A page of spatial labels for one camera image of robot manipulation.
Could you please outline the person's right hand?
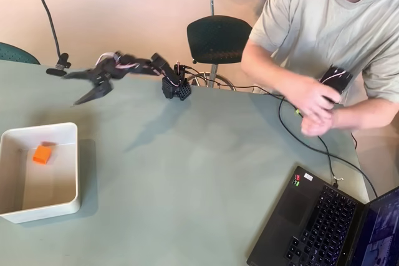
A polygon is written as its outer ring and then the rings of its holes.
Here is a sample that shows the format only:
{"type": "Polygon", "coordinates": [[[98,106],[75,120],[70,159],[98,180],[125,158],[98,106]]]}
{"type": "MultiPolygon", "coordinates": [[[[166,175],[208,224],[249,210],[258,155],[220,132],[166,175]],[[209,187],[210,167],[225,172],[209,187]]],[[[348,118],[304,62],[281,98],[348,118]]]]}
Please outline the person's right hand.
{"type": "Polygon", "coordinates": [[[332,118],[333,104],[340,99],[340,94],[313,78],[298,76],[294,85],[288,89],[286,97],[305,116],[317,121],[332,118]]]}

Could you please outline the person's left hand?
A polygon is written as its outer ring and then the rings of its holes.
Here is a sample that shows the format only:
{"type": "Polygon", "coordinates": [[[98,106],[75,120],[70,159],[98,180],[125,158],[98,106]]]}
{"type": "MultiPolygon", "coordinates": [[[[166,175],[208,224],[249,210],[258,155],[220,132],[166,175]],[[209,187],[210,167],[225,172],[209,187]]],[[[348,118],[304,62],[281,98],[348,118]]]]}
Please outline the person's left hand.
{"type": "Polygon", "coordinates": [[[322,116],[315,113],[305,114],[301,123],[301,132],[305,136],[322,136],[332,129],[334,114],[326,112],[322,116]]]}

